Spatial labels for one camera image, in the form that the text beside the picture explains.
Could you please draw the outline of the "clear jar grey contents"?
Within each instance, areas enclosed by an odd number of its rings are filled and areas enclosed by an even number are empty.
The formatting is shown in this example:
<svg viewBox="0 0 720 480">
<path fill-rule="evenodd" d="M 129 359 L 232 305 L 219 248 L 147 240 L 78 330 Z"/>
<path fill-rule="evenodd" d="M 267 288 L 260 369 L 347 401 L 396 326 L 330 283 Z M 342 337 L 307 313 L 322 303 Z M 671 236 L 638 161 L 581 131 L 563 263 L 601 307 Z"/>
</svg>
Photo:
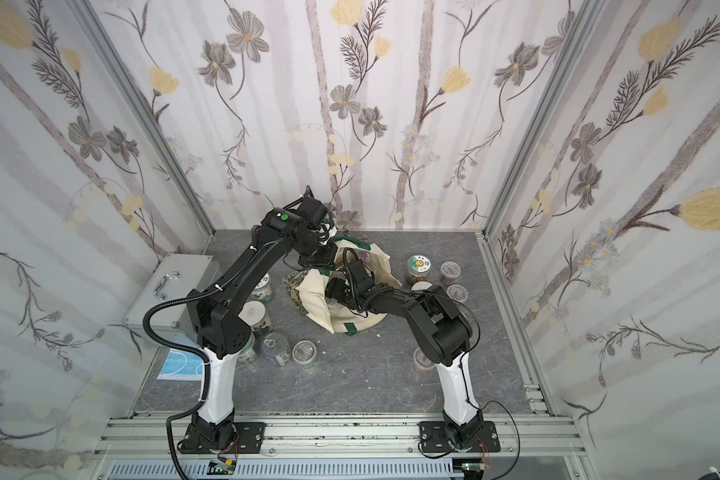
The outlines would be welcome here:
<svg viewBox="0 0 720 480">
<path fill-rule="evenodd" d="M 469 297 L 468 290 L 460 284 L 449 285 L 446 293 L 451 299 L 457 302 L 466 302 Z"/>
</svg>

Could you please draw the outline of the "blue face mask pack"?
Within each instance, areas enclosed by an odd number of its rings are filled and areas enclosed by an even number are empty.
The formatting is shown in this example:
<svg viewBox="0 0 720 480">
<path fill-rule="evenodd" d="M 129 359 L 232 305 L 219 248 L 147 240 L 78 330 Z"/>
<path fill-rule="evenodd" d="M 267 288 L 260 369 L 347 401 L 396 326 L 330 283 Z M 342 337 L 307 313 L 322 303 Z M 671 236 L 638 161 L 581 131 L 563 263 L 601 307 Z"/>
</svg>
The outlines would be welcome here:
<svg viewBox="0 0 720 480">
<path fill-rule="evenodd" d="M 157 375 L 165 381 L 201 381 L 204 364 L 197 355 L 176 349 L 170 349 Z"/>
</svg>

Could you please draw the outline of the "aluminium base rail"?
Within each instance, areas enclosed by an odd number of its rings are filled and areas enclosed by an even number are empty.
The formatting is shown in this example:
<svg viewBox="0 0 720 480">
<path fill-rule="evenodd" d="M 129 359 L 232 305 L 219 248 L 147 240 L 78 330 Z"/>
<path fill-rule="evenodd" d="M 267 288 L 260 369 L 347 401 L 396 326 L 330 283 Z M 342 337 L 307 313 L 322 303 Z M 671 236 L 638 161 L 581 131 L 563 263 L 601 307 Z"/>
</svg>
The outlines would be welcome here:
<svg viewBox="0 0 720 480">
<path fill-rule="evenodd" d="M 108 422 L 92 458 L 100 463 L 117 459 L 171 459 L 164 412 L 138 414 Z M 440 414 L 254 414 L 235 417 L 237 429 L 261 424 L 252 449 L 239 453 L 253 460 L 291 458 L 412 458 L 429 461 L 447 446 L 434 441 L 429 423 L 441 421 Z M 479 444 L 496 444 L 499 451 L 487 455 L 492 471 L 504 472 L 501 461 L 519 469 L 525 460 L 562 460 L 572 479 L 594 479 L 577 427 L 568 417 L 488 412 Z"/>
</svg>

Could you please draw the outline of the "white cartoon label seed jar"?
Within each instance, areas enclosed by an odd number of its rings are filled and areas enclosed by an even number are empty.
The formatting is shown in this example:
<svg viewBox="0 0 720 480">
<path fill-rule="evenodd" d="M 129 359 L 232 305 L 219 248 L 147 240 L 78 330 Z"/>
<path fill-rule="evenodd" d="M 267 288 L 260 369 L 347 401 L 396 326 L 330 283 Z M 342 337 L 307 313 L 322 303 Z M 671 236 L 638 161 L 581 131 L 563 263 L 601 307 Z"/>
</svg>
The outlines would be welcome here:
<svg viewBox="0 0 720 480">
<path fill-rule="evenodd" d="M 414 285 L 428 280 L 432 263 L 425 255 L 415 254 L 406 261 L 406 282 Z"/>
</svg>

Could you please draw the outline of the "grey metal case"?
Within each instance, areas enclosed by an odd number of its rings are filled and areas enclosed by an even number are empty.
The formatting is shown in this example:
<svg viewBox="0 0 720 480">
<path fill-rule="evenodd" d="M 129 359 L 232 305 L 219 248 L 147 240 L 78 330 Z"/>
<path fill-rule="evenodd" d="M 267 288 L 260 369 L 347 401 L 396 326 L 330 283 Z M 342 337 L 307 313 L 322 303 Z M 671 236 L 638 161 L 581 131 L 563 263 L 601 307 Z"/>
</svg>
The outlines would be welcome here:
<svg viewBox="0 0 720 480">
<path fill-rule="evenodd" d="M 149 308 L 184 298 L 191 290 L 202 291 L 216 278 L 218 271 L 219 264 L 208 255 L 168 255 L 125 315 L 125 326 L 148 340 L 143 330 L 143 317 Z M 192 328 L 186 305 L 158 312 L 152 317 L 151 325 L 162 338 L 196 346 L 197 334 Z"/>
</svg>

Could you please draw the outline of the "plain white lid jar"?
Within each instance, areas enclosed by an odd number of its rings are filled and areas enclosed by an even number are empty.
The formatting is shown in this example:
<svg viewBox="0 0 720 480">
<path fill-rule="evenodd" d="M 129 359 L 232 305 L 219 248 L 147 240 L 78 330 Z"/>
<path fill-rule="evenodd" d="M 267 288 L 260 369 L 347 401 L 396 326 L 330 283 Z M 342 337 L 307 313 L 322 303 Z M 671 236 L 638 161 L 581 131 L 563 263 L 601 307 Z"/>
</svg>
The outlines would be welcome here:
<svg viewBox="0 0 720 480">
<path fill-rule="evenodd" d="M 272 331 L 272 320 L 266 305 L 260 301 L 252 300 L 244 304 L 239 317 L 250 326 L 256 338 L 263 338 Z"/>
</svg>

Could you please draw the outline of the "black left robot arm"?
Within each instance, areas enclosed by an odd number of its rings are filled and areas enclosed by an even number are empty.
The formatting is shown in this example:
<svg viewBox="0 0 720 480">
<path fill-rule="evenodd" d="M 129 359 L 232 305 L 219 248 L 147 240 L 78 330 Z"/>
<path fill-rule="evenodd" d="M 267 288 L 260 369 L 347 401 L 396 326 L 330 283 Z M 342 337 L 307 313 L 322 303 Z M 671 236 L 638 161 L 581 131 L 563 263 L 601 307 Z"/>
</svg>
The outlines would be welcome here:
<svg viewBox="0 0 720 480">
<path fill-rule="evenodd" d="M 249 246 L 232 266 L 205 290 L 149 308 L 143 316 L 144 332 L 156 343 L 198 356 L 203 377 L 197 403 L 166 420 L 172 455 L 219 453 L 235 442 L 233 388 L 238 358 L 252 338 L 251 326 L 240 313 L 264 277 L 290 252 L 299 254 L 306 268 L 329 267 L 337 247 L 329 242 L 333 222 L 329 209 L 307 187 L 296 200 L 270 210 L 251 230 Z M 185 306 L 193 346 L 160 336 L 151 320 L 163 310 Z"/>
</svg>

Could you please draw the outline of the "white text label jar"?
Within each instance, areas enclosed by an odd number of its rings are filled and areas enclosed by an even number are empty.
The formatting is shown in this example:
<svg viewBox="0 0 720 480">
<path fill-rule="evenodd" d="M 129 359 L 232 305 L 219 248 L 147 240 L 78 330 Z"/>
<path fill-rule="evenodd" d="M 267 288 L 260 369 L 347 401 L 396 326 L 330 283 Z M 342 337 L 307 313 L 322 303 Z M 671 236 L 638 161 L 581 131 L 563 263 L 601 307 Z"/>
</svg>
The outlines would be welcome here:
<svg viewBox="0 0 720 480">
<path fill-rule="evenodd" d="M 411 286 L 411 291 L 426 291 L 427 289 L 429 289 L 432 286 L 433 286 L 433 284 L 430 282 L 419 281 L 419 282 L 414 283 Z"/>
</svg>

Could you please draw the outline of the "white purple cartoon seed jar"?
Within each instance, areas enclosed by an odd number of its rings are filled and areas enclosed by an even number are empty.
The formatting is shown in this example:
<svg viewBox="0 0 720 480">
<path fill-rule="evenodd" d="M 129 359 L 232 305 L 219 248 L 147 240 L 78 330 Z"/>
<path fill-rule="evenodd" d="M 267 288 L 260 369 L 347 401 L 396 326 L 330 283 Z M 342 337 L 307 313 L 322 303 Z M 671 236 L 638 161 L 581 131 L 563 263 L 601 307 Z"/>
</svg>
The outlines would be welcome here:
<svg viewBox="0 0 720 480">
<path fill-rule="evenodd" d="M 256 338 L 251 336 L 245 346 L 239 351 L 238 365 L 251 365 L 256 362 L 259 352 L 256 346 Z"/>
</svg>

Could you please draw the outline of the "clear purple label seed jar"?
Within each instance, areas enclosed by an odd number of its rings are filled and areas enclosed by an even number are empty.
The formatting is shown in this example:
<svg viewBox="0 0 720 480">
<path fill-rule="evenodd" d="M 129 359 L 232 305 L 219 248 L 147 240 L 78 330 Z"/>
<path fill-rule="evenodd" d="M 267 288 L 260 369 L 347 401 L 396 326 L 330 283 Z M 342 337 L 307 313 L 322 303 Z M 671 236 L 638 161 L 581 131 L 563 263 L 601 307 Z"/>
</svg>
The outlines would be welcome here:
<svg viewBox="0 0 720 480">
<path fill-rule="evenodd" d="M 458 281 L 462 269 L 455 261 L 445 261 L 440 266 L 440 279 L 443 284 L 451 285 Z"/>
</svg>

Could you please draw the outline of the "silver tin can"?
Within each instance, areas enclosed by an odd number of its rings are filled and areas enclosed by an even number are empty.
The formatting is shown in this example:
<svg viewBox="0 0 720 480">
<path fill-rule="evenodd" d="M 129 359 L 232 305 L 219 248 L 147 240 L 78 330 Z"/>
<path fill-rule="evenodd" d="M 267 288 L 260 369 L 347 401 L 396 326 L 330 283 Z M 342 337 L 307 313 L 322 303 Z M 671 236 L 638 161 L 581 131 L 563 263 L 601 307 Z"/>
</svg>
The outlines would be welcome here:
<svg viewBox="0 0 720 480">
<path fill-rule="evenodd" d="M 271 332 L 261 340 L 261 353 L 277 367 L 285 367 L 291 363 L 291 347 L 284 335 Z"/>
</svg>

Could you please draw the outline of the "cream canvas tote bag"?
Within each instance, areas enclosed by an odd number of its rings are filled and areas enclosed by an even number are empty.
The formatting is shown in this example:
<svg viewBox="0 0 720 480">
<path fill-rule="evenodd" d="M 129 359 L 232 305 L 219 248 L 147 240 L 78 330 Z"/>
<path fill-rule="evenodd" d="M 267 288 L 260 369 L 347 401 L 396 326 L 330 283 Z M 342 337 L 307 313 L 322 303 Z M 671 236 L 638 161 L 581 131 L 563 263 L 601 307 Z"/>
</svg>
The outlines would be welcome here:
<svg viewBox="0 0 720 480">
<path fill-rule="evenodd" d="M 400 287 L 392 274 L 390 256 L 367 236 L 347 232 L 332 238 L 337 246 L 333 268 L 294 272 L 284 281 L 297 309 L 328 332 L 354 334 L 367 330 L 386 317 L 384 313 L 361 312 L 346 276 L 345 260 L 359 260 L 366 278 L 376 285 Z"/>
</svg>

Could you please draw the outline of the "yellow stripe lid jar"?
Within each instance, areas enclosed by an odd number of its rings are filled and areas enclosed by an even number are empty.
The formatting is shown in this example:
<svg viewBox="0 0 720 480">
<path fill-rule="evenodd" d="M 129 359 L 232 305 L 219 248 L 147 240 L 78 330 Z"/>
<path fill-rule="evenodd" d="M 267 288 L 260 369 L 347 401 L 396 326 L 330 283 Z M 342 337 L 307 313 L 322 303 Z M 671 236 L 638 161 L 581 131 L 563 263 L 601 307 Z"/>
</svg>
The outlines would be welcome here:
<svg viewBox="0 0 720 480">
<path fill-rule="evenodd" d="M 413 366 L 419 373 L 430 372 L 435 369 L 435 364 L 417 347 L 413 352 Z"/>
</svg>

